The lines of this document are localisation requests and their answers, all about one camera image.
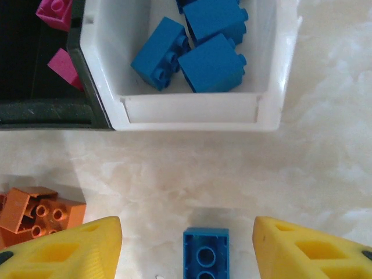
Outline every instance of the blue 2x4 brick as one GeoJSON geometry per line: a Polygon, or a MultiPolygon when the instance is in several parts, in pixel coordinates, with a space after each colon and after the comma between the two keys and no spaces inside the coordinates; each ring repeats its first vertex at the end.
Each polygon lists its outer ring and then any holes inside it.
{"type": "Polygon", "coordinates": [[[242,83],[246,60],[219,34],[178,59],[193,92],[227,92],[242,83]]]}
{"type": "Polygon", "coordinates": [[[184,279],[229,279],[226,228],[188,228],[184,232],[184,279]]]}
{"type": "Polygon", "coordinates": [[[194,44],[200,45],[222,33],[235,44],[243,41],[246,33],[246,9],[236,0],[197,0],[183,7],[187,27],[194,44]]]}
{"type": "Polygon", "coordinates": [[[162,90],[169,86],[172,74],[180,70],[178,57],[189,50],[185,28],[164,17],[131,66],[144,81],[162,90]]]}

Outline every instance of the white marble countertop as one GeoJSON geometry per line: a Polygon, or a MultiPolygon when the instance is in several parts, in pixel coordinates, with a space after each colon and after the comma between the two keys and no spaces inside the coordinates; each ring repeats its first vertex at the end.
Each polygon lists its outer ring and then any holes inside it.
{"type": "Polygon", "coordinates": [[[182,278],[188,226],[228,227],[231,279],[259,278],[256,216],[372,245],[372,2],[303,0],[299,15],[278,132],[1,132],[0,183],[120,216],[116,278],[182,278]]]}

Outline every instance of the pink lego brick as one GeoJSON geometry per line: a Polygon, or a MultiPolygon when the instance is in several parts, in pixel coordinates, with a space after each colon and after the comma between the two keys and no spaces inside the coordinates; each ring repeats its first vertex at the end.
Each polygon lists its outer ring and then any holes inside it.
{"type": "Polygon", "coordinates": [[[72,0],[42,0],[36,15],[52,28],[70,30],[72,0]]]}
{"type": "Polygon", "coordinates": [[[83,85],[76,72],[74,64],[71,61],[70,55],[62,48],[49,61],[48,67],[55,71],[72,86],[79,90],[83,90],[83,85]]]}

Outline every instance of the lego brick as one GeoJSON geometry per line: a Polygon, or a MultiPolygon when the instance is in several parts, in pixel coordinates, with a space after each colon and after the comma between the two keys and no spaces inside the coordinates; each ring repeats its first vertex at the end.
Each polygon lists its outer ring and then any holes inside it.
{"type": "Polygon", "coordinates": [[[197,0],[183,7],[183,11],[195,46],[219,33],[237,45],[243,41],[248,13],[235,0],[197,0]]]}
{"type": "Polygon", "coordinates": [[[72,0],[42,0],[36,15],[52,28],[70,30],[72,0]]]}
{"type": "Polygon", "coordinates": [[[0,228],[0,250],[3,250],[7,247],[26,242],[31,240],[33,237],[31,231],[21,232],[15,234],[11,231],[8,231],[4,228],[0,228]]]}
{"type": "Polygon", "coordinates": [[[246,60],[219,34],[178,59],[193,92],[227,92],[242,83],[246,60]]]}
{"type": "Polygon", "coordinates": [[[6,201],[6,194],[5,193],[0,193],[0,214],[1,214],[1,211],[4,207],[5,201],[6,201]]]}
{"type": "Polygon", "coordinates": [[[34,209],[42,198],[55,199],[58,193],[44,187],[12,188],[0,215],[0,227],[15,234],[31,231],[34,209]]]}
{"type": "Polygon", "coordinates": [[[229,279],[226,228],[188,228],[184,232],[184,279],[229,279]]]}
{"type": "Polygon", "coordinates": [[[36,207],[36,220],[31,229],[33,238],[53,234],[83,223],[85,208],[81,202],[67,199],[42,199],[36,207]]]}
{"type": "Polygon", "coordinates": [[[190,50],[185,28],[164,17],[139,51],[131,66],[151,86],[169,86],[173,73],[180,70],[178,57],[190,50]]]}
{"type": "Polygon", "coordinates": [[[49,61],[48,67],[72,86],[81,91],[83,90],[83,85],[81,84],[70,55],[64,49],[60,48],[57,51],[52,60],[49,61]]]}

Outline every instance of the magenta lego brick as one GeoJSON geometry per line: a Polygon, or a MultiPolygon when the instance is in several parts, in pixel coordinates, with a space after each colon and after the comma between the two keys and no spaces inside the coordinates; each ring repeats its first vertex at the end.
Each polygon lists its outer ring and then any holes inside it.
{"type": "Polygon", "coordinates": [[[61,48],[57,51],[52,60],[49,61],[48,67],[72,86],[79,90],[83,90],[83,85],[81,84],[70,55],[64,49],[61,48]]]}
{"type": "Polygon", "coordinates": [[[189,50],[185,28],[164,17],[131,66],[144,81],[162,90],[169,86],[173,73],[180,70],[178,58],[189,50]]]}
{"type": "Polygon", "coordinates": [[[183,11],[196,46],[220,33],[238,45],[247,32],[248,13],[236,0],[197,0],[184,6],[183,11]]]}
{"type": "Polygon", "coordinates": [[[52,28],[70,30],[72,0],[42,0],[36,15],[52,28]]]}
{"type": "Polygon", "coordinates": [[[242,83],[246,59],[219,34],[178,59],[193,92],[228,92],[242,83]]]}

